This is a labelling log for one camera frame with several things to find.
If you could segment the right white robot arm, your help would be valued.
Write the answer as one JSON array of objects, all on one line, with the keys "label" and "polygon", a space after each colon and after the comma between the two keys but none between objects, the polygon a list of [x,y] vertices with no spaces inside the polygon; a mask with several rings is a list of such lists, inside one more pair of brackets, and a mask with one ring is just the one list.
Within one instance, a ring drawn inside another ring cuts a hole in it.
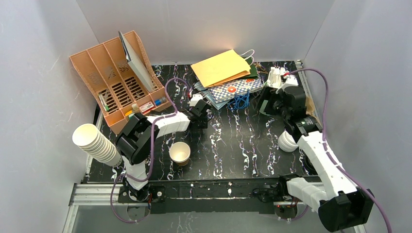
[{"label": "right white robot arm", "polygon": [[281,115],[288,140],[296,143],[323,184],[320,189],[297,174],[279,177],[275,197],[290,196],[317,212],[323,226],[335,232],[368,221],[373,207],[372,193],[362,190],[343,173],[343,168],[323,139],[323,129],[316,118],[307,114],[306,94],[300,86],[281,89],[264,87],[258,104],[270,115]]}]

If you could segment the white board in organizer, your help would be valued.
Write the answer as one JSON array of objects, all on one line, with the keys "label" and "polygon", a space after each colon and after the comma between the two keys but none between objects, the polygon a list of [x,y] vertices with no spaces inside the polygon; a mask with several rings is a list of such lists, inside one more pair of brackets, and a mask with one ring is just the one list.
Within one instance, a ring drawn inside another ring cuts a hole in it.
[{"label": "white board in organizer", "polygon": [[126,58],[126,61],[129,67],[137,75],[137,77],[139,78],[141,83],[144,85],[146,90],[149,93],[154,92],[155,87],[152,81],[153,76],[149,72],[146,66],[146,63],[150,64],[150,61],[148,59],[147,53],[145,51],[145,48],[143,46],[143,43],[140,37],[137,35],[135,31],[133,31],[133,34],[137,38],[137,44],[138,44],[138,48],[140,49],[142,59],[140,59],[140,57],[137,55],[137,53],[135,52],[131,44],[128,42],[124,34],[121,31],[118,31],[118,33],[119,33],[120,41],[121,41],[121,44],[122,44],[122,47],[125,53],[125,58]]}]

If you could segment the stack of pulp cup carriers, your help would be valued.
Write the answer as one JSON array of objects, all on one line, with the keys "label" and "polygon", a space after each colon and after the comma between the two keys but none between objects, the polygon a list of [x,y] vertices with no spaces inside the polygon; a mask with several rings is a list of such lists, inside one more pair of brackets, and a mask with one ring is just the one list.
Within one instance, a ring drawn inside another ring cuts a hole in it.
[{"label": "stack of pulp cup carriers", "polygon": [[318,123],[322,124],[321,120],[316,115],[316,108],[315,108],[312,98],[306,96],[305,107],[306,107],[306,114],[314,117],[318,121]]}]

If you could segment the green cup with straws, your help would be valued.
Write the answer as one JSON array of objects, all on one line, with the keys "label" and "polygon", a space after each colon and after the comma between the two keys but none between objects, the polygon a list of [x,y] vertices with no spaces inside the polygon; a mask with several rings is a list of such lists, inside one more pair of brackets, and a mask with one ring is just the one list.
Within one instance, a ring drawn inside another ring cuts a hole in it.
[{"label": "green cup with straws", "polygon": [[266,81],[267,86],[279,89],[282,85],[282,78],[281,75],[286,73],[286,69],[284,67],[276,68],[271,67],[268,79]]}]

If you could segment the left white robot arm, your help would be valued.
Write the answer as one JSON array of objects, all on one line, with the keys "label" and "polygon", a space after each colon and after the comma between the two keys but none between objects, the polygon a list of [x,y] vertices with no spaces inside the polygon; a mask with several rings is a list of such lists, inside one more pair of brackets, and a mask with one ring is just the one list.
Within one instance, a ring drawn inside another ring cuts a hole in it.
[{"label": "left white robot arm", "polygon": [[188,109],[162,116],[135,114],[118,134],[116,148],[124,160],[125,177],[122,184],[136,199],[145,200],[149,195],[148,180],[153,164],[146,171],[145,161],[155,155],[155,141],[165,135],[188,129],[206,129],[212,106],[196,100]]}]

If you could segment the stack of white cup lids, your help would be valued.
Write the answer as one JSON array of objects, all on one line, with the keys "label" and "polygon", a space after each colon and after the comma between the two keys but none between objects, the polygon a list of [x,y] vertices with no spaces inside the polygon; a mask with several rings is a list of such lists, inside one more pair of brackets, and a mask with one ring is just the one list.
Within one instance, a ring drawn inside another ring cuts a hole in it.
[{"label": "stack of white cup lids", "polygon": [[298,145],[294,138],[287,132],[284,131],[279,137],[277,144],[282,151],[293,152],[298,149]]}]

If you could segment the orange plastic desk organizer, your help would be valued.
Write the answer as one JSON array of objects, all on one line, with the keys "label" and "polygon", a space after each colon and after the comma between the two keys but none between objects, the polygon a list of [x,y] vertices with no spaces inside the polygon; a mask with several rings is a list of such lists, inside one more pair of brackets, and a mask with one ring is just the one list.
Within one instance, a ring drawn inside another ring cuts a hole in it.
[{"label": "orange plastic desk organizer", "polygon": [[[125,33],[124,36],[142,59],[133,31]],[[119,134],[129,121],[127,114],[132,111],[133,104],[136,104],[139,110],[139,106],[144,103],[151,101],[155,105],[155,100],[166,97],[165,88],[149,63],[146,63],[146,66],[153,76],[154,92],[149,93],[146,90],[126,61],[120,37],[74,54],[70,56],[70,60],[97,101],[108,127],[115,134]],[[99,94],[104,96],[110,109],[108,112],[104,110]],[[171,103],[167,100],[166,103],[142,114],[161,112],[170,106]]]}]

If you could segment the blue checkered paper bag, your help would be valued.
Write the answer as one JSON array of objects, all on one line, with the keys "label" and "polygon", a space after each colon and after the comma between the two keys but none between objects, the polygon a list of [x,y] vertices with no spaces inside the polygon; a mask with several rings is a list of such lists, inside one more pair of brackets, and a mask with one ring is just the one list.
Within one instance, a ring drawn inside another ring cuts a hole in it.
[{"label": "blue checkered paper bag", "polygon": [[235,96],[251,94],[262,90],[264,83],[261,79],[237,79],[219,86],[207,87],[216,102],[233,99]]}]

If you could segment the green pen in organizer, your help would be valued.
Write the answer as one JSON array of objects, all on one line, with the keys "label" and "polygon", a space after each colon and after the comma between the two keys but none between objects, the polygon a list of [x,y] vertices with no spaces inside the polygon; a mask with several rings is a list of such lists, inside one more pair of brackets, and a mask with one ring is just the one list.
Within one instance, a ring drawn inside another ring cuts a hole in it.
[{"label": "green pen in organizer", "polygon": [[99,97],[99,99],[100,99],[100,101],[101,101],[102,106],[104,107],[104,110],[105,110],[106,112],[108,112],[110,109],[109,109],[109,107],[108,107],[108,105],[107,105],[107,103],[106,103],[106,101],[105,101],[105,99],[104,99],[104,96],[103,96],[102,94],[99,94],[98,97]]}]

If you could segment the stack of white paper cups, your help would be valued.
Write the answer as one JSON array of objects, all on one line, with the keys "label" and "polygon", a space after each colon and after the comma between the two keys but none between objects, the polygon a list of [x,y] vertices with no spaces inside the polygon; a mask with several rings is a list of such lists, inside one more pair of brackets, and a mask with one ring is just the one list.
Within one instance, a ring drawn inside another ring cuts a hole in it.
[{"label": "stack of white paper cups", "polygon": [[116,167],[122,157],[115,145],[93,124],[79,126],[72,134],[73,143],[100,163]]}]

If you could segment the green paper bag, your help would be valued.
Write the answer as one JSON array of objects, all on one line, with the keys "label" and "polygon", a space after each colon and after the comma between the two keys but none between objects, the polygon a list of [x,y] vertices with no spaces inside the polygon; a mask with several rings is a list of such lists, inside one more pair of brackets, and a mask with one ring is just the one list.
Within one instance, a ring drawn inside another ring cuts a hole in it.
[{"label": "green paper bag", "polygon": [[245,59],[246,62],[250,65],[250,74],[243,77],[243,79],[256,79],[258,77],[258,72],[254,64],[254,58],[249,57]]}]

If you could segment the brown paper coffee cup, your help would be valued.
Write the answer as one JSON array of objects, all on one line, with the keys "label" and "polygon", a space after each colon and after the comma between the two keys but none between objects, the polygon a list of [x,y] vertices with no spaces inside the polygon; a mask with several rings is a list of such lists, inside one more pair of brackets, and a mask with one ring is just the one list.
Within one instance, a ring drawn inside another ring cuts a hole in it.
[{"label": "brown paper coffee cup", "polygon": [[169,149],[170,159],[179,166],[185,166],[189,162],[190,147],[185,142],[173,143]]}]

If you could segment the red white card box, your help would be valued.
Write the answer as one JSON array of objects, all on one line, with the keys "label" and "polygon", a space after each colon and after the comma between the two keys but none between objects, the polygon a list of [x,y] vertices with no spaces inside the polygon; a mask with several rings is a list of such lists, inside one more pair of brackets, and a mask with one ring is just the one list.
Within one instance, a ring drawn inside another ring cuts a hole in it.
[{"label": "red white card box", "polygon": [[147,103],[144,103],[144,104],[142,104],[142,105],[139,106],[139,110],[140,110],[140,112],[142,112],[142,113],[149,112],[149,111],[151,111],[153,108],[155,108],[155,105],[154,105],[151,101],[149,101],[149,102],[147,102]]}]

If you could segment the kraft paper takeout bag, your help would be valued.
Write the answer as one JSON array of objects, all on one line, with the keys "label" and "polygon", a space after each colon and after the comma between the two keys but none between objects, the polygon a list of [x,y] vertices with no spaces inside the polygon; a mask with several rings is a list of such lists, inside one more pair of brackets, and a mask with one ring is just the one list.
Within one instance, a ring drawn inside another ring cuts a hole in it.
[{"label": "kraft paper takeout bag", "polygon": [[228,50],[191,65],[203,87],[219,86],[250,75],[247,61],[234,50]]}]

